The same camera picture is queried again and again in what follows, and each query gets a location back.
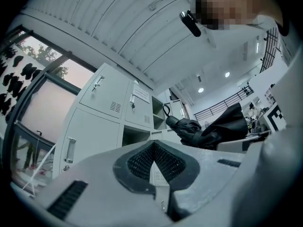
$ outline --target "umbrella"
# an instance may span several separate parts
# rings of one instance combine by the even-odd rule
[[[217,144],[243,139],[248,132],[240,103],[228,107],[204,131],[201,130],[201,125],[195,120],[179,120],[174,116],[169,116],[169,112],[166,113],[165,109],[164,112],[167,116],[166,124],[181,138],[181,143],[187,146],[216,149]]]

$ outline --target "locker vent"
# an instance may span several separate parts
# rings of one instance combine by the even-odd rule
[[[146,116],[146,115],[144,115],[144,122],[151,123],[151,118],[148,117],[148,116]]]
[[[161,172],[156,172],[156,180],[165,180]]]
[[[121,105],[120,104],[117,104],[115,102],[112,102],[112,104],[110,105],[110,109],[119,113],[120,110],[121,110]]]
[[[87,185],[83,181],[74,181],[49,207],[48,212],[59,219],[65,219]]]

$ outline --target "ceiling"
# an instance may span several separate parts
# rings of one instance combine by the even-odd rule
[[[48,22],[64,32],[77,30],[81,37],[97,41],[102,53],[152,88],[155,94],[179,82],[186,100],[196,101],[202,78],[205,93],[224,85],[224,72],[235,78],[238,68],[249,71],[259,55],[256,37],[264,31],[233,26],[229,31],[200,27],[194,37],[182,24],[179,13],[190,0],[30,0],[23,13]],[[267,30],[273,22],[259,17]]]

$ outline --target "black metal railing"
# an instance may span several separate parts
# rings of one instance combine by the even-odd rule
[[[260,70],[260,73],[268,69],[273,65],[274,58],[276,55],[276,50],[277,50],[277,45],[278,45],[278,29],[277,28],[272,28],[267,31],[267,38],[266,38],[266,49],[265,49],[265,54],[262,59],[262,67]]]
[[[195,114],[196,120],[197,121],[203,120],[203,119],[206,119],[219,112],[225,111],[228,107],[238,103],[239,101],[245,99],[246,97],[248,97],[249,95],[251,95],[253,93],[254,93],[254,91],[251,89],[251,87],[247,86],[244,89],[242,89],[241,91],[232,95],[231,97],[223,100],[222,102],[219,102],[210,108],[207,108],[201,112],[196,113]]]

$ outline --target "metal locker cabinet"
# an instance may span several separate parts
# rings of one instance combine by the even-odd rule
[[[142,99],[138,98],[137,96],[134,96],[134,105],[135,105],[135,108],[133,110],[132,104],[129,99],[128,104],[127,104],[125,121],[151,128],[151,125],[152,125],[152,119],[151,119],[152,106],[151,106],[151,104],[143,101]]]
[[[87,89],[80,103],[121,119],[128,84],[126,76],[106,66]]]
[[[120,124],[76,109],[62,146],[60,173],[84,158],[117,148]]]

